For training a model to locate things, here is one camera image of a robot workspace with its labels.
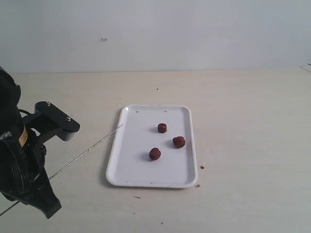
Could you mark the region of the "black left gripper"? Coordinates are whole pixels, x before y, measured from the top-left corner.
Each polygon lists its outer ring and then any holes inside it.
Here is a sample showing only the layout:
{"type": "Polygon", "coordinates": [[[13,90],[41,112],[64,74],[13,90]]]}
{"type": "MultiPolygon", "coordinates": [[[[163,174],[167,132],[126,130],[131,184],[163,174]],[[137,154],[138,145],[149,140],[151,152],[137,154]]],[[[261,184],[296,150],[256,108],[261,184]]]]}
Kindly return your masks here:
{"type": "Polygon", "coordinates": [[[40,210],[47,219],[62,205],[44,168],[46,148],[35,131],[46,124],[46,104],[38,102],[34,113],[17,106],[21,88],[0,70],[0,191],[40,210]]]}

